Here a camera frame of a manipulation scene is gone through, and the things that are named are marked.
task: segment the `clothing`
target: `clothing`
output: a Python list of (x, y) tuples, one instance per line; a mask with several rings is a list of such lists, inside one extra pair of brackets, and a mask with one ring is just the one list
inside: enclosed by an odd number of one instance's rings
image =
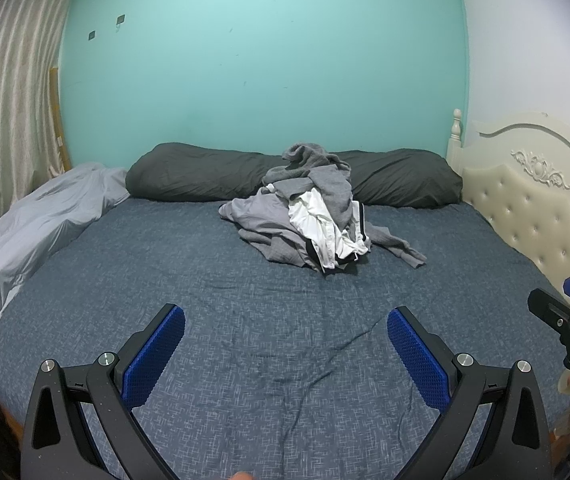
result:
[(317, 144), (295, 144), (283, 158), (290, 164), (269, 170), (256, 195), (235, 198), (218, 210), (269, 261), (343, 269), (373, 242), (413, 268), (425, 263), (407, 241), (364, 222), (362, 205), (352, 200), (350, 167), (337, 155)]

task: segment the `curtain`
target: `curtain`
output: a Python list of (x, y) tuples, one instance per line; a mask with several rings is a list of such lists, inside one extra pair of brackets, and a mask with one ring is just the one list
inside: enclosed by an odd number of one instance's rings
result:
[(48, 73), (70, 0), (0, 0), (0, 216), (60, 174)]

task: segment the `long dark gray pillow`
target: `long dark gray pillow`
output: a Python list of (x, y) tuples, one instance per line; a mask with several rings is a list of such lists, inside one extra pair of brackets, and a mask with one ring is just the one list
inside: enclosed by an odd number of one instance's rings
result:
[(132, 196), (165, 202), (210, 202), (256, 193), (277, 155), (209, 150), (181, 142), (158, 144), (127, 172)]
[[(424, 150), (338, 152), (351, 166), (354, 199), (366, 205), (438, 207), (459, 202), (462, 179), (445, 159)], [(129, 170), (132, 196), (169, 202), (208, 202), (256, 193), (277, 155), (209, 150), (169, 142), (143, 155)]]
[(463, 179), (425, 150), (340, 152), (351, 166), (354, 199), (367, 205), (439, 207), (460, 202)]

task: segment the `headboard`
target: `headboard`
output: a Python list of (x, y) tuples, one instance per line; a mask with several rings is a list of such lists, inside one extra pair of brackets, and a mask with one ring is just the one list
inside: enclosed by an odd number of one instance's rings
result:
[(447, 150), (463, 200), (562, 292), (570, 276), (570, 127), (539, 112), (472, 124), (479, 137), (462, 147), (454, 112)]

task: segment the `white wall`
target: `white wall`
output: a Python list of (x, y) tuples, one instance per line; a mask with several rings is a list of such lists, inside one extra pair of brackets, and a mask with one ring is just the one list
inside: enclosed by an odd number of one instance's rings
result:
[(547, 112), (570, 126), (570, 0), (465, 0), (471, 121)]

